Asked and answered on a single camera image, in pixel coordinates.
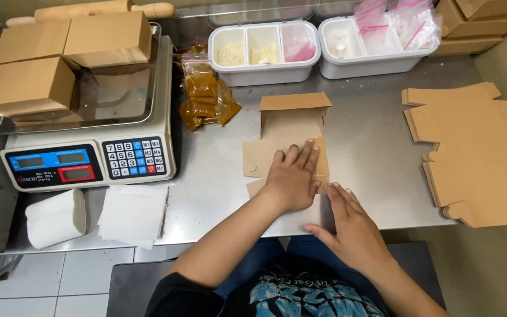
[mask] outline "brand logo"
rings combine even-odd
[[[23,176],[19,176],[18,179],[17,179],[17,183],[34,182],[36,180],[37,180],[36,177],[23,177]]]

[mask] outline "rolling pin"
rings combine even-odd
[[[67,6],[38,9],[34,11],[34,18],[30,16],[10,18],[7,20],[6,25],[11,27],[32,24],[33,19],[34,21],[40,23],[54,20],[67,20],[81,16],[128,11],[144,11],[146,18],[169,18],[175,13],[175,8],[172,4],[168,4],[166,2],[137,6],[134,2],[132,2],[132,0],[109,0],[90,2],[88,4],[71,4]]]

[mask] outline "stainless steel table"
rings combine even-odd
[[[327,80],[314,67],[304,82],[235,88],[234,97],[243,109],[227,126],[182,132],[180,172],[167,181],[171,188],[165,234],[156,244],[196,242],[248,200],[246,183],[255,179],[242,175],[242,142],[259,137],[257,108],[262,96],[319,91],[333,104],[325,118],[330,180],[351,188],[379,229],[456,223],[434,206],[421,167],[422,155],[432,146],[412,141],[403,114],[408,106],[400,103],[400,92],[408,87],[448,89],[481,81],[469,56],[453,56],[423,59],[408,73]],[[29,243],[24,211],[17,210],[5,253],[128,247],[97,235],[105,190],[85,191],[88,234],[42,250]],[[21,204],[55,194],[23,195]],[[302,226],[307,222],[333,230],[327,197],[317,195],[310,209],[284,215],[264,236],[304,234]]]

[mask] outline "tiled floor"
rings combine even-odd
[[[0,316],[105,317],[113,266],[162,261],[190,245],[29,254],[0,281]],[[13,257],[0,259],[3,264]]]

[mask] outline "paper towel roll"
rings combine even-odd
[[[85,234],[85,200],[77,189],[61,193],[26,208],[26,230],[37,249]]]

